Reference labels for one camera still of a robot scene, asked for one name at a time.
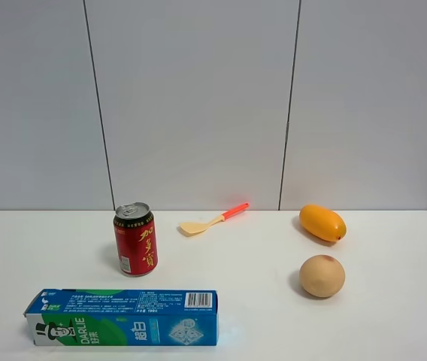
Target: yellow mango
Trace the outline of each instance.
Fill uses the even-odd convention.
[[[324,241],[340,241],[347,232],[341,216],[320,205],[305,205],[298,218],[308,232]]]

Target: tile grout line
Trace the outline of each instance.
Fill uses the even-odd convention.
[[[282,161],[282,174],[280,177],[279,207],[277,209],[278,211],[280,211],[280,206],[282,203],[283,176],[286,169],[287,141],[289,140],[290,109],[292,106],[292,91],[294,87],[295,59],[297,58],[298,24],[300,23],[300,19],[301,19],[301,6],[302,6],[302,0],[298,0],[297,25],[295,28],[295,42],[294,42],[294,57],[292,60],[292,76],[290,78],[289,110],[287,111],[286,140],[283,146],[283,161]]]
[[[88,23],[88,14],[86,13],[85,0],[83,0],[83,11],[85,12],[86,33],[88,34],[88,45],[89,45],[89,49],[90,49],[90,57],[92,59],[92,70],[93,70],[93,79],[95,81],[96,101],[98,104],[98,114],[100,116],[100,124],[101,124],[101,136],[103,137],[103,148],[105,151],[105,159],[107,161],[108,181],[110,182],[111,203],[112,203],[114,210],[115,210],[114,187],[111,183],[110,162],[108,161],[107,141],[105,140],[105,130],[103,127],[103,116],[101,115],[100,95],[98,94],[98,82],[96,80],[95,62],[93,60],[92,39],[90,37],[90,26]]]

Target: herbal tea can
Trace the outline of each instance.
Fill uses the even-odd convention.
[[[150,207],[136,202],[121,205],[114,218],[120,269],[130,276],[143,276],[157,265],[155,224]]]

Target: plastic spoon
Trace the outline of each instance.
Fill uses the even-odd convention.
[[[232,208],[231,210],[222,213],[214,220],[211,220],[209,223],[185,222],[180,224],[180,228],[189,235],[196,235],[197,233],[206,231],[210,226],[213,226],[215,223],[224,222],[225,220],[235,216],[236,214],[242,212],[244,209],[247,208],[249,208],[249,204],[243,203],[238,207]]]

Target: blue box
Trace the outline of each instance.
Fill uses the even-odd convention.
[[[43,290],[25,311],[37,346],[214,346],[212,290]]]

